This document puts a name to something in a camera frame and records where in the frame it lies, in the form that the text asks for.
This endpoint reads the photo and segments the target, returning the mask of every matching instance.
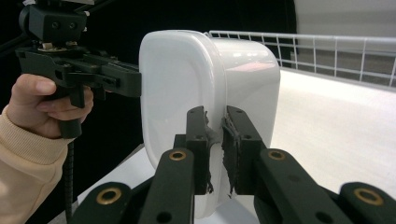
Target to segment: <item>black background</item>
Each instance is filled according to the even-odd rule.
[[[0,5],[0,45],[21,34],[21,4],[3,0]],[[182,29],[295,33],[292,0],[117,0],[91,14],[80,45],[104,49],[119,60],[138,64],[144,35],[159,30]],[[0,58],[0,108],[21,73],[13,52]],[[143,143],[140,102],[116,94],[94,101],[94,108],[75,143],[75,196],[117,166]],[[64,210],[63,181],[27,223],[48,223]]]

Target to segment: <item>white plastic box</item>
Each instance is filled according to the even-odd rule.
[[[273,53],[247,41],[209,38],[193,31],[160,31],[140,46],[142,123],[148,157],[154,168],[173,147],[175,134],[186,132],[187,112],[203,105],[208,126],[222,135],[226,105],[245,110],[263,142],[271,144],[280,72]],[[229,181],[220,144],[211,148],[214,192],[195,197],[195,217],[207,217],[229,199]]]

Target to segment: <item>beige sleeve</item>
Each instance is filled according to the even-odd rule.
[[[71,140],[48,139],[0,115],[0,220],[24,223],[44,202],[62,176]]]

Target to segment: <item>white wire rack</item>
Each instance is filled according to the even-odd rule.
[[[281,67],[396,88],[396,38],[236,31],[208,35],[261,42]]]

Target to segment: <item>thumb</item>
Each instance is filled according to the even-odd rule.
[[[55,91],[56,85],[52,80],[46,77],[23,74],[18,77],[12,87],[11,99],[20,104],[29,104],[42,98],[37,96],[51,95]]]

